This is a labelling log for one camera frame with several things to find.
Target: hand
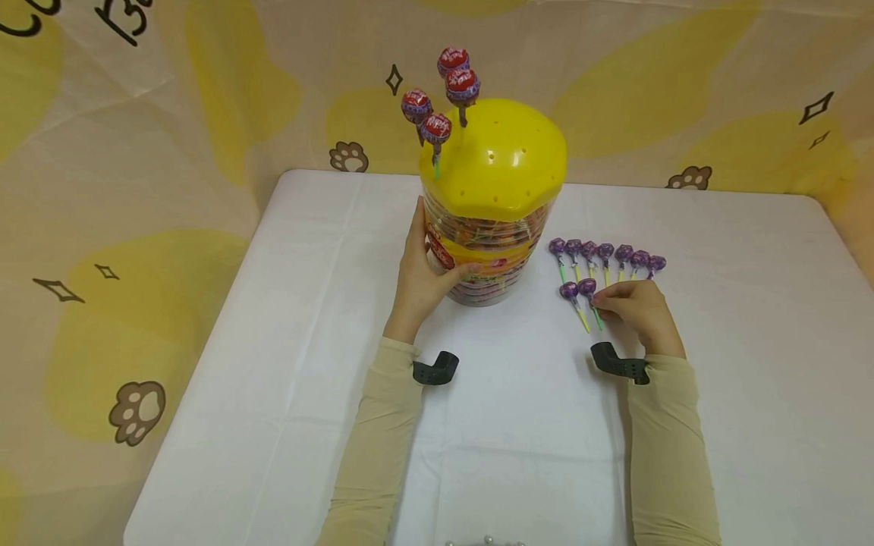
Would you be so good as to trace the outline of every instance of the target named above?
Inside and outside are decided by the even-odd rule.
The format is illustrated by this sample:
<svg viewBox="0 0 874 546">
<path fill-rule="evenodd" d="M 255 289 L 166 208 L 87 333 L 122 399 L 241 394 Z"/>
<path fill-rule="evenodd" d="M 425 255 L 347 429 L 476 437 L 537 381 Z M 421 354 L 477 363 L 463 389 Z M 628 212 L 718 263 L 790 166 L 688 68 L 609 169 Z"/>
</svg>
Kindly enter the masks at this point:
<svg viewBox="0 0 874 546">
<path fill-rule="evenodd" d="M 633 328 L 647 354 L 686 357 L 668 302 L 652 280 L 618 282 L 598 292 L 593 304 L 602 317 L 618 316 Z"/>
<path fill-rule="evenodd" d="M 394 307 L 383 336 L 412 345 L 422 322 L 443 297 L 465 277 L 481 269 L 480 264 L 464 264 L 442 275 L 431 269 L 425 249 L 425 205 L 419 197 L 410 233 L 406 236 L 404 257 L 400 259 Z"/>
</svg>

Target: long-sleeve shirt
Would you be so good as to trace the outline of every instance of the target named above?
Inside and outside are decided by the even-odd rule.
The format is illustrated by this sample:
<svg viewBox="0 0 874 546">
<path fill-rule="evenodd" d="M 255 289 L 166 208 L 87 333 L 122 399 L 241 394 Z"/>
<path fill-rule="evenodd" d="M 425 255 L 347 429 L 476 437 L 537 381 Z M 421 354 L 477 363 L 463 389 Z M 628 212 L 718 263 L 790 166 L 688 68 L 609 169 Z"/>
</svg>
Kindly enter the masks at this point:
<svg viewBox="0 0 874 546">
<path fill-rule="evenodd" d="M 421 409 L 412 345 L 383 338 L 316 546 L 384 546 Z M 637 546 L 719 546 L 719 523 L 697 415 L 695 372 L 647 355 L 648 385 L 629 385 L 631 513 Z"/>
</svg>

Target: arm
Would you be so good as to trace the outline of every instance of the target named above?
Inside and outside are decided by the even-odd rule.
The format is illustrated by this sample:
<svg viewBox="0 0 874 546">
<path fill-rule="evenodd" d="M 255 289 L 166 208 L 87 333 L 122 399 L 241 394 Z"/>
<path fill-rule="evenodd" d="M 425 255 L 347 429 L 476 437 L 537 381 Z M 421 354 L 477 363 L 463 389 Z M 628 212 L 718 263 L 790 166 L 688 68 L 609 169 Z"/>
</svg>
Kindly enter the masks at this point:
<svg viewBox="0 0 874 546">
<path fill-rule="evenodd" d="M 596 294 L 594 303 L 628 322 L 647 350 L 650 383 L 628 386 L 637 546 L 719 546 L 695 372 L 664 296 L 652 281 L 627 282 Z"/>
<path fill-rule="evenodd" d="M 385 543 L 421 407 L 411 372 L 418 354 L 387 337 L 379 342 L 317 546 Z"/>
<path fill-rule="evenodd" d="M 419 351 L 413 343 L 422 322 L 449 290 L 478 269 L 467 264 L 443 275 L 431 271 L 420 197 L 400 261 L 392 314 L 364 379 L 316 546 L 384 546 L 421 407 L 422 387 L 412 370 Z"/>
</svg>

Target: red lollipop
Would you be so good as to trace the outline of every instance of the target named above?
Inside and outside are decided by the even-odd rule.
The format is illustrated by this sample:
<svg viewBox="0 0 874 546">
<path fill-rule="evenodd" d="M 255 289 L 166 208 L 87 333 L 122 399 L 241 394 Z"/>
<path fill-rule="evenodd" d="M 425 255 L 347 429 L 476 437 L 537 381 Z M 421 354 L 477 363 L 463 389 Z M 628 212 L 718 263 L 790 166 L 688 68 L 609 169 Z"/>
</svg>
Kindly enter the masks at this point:
<svg viewBox="0 0 874 546">
<path fill-rule="evenodd" d="M 431 142 L 434 146 L 434 155 L 431 157 L 431 164 L 440 168 L 440 146 L 449 140 L 449 135 L 452 134 L 452 122 L 443 114 L 431 114 L 421 125 L 420 134 L 422 138 Z"/>
<path fill-rule="evenodd" d="M 468 57 L 468 52 L 463 49 L 448 47 L 437 59 L 437 72 L 440 73 L 442 79 L 446 79 L 446 74 L 449 71 L 462 68 L 470 68 L 470 57 Z"/>
<path fill-rule="evenodd" d="M 400 111 L 404 113 L 404 117 L 406 117 L 408 121 L 415 124 L 416 135 L 419 136 L 419 145 L 425 146 L 425 140 L 422 138 L 420 126 L 429 115 L 434 113 L 428 95 L 426 95 L 421 89 L 407 91 L 400 99 Z"/>
<path fill-rule="evenodd" d="M 476 104 L 480 96 L 480 79 L 472 70 L 453 70 L 446 75 L 446 98 L 458 107 L 462 127 L 468 126 L 467 108 Z"/>
</svg>

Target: plastic candy container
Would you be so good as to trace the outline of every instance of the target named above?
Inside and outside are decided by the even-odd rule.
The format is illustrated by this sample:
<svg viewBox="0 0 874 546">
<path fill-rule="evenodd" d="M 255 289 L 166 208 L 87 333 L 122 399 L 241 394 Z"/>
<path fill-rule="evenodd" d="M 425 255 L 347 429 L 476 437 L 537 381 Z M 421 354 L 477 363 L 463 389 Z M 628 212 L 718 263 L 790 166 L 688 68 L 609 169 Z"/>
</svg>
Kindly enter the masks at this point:
<svg viewBox="0 0 874 546">
<path fill-rule="evenodd" d="M 482 270 L 450 297 L 470 306 L 506 298 L 543 233 L 565 180 L 565 138 L 533 108 L 479 100 L 468 126 L 442 145 L 440 178 L 432 150 L 422 149 L 428 259 L 443 272 L 478 262 Z M 447 114 L 459 120 L 458 108 Z"/>
</svg>

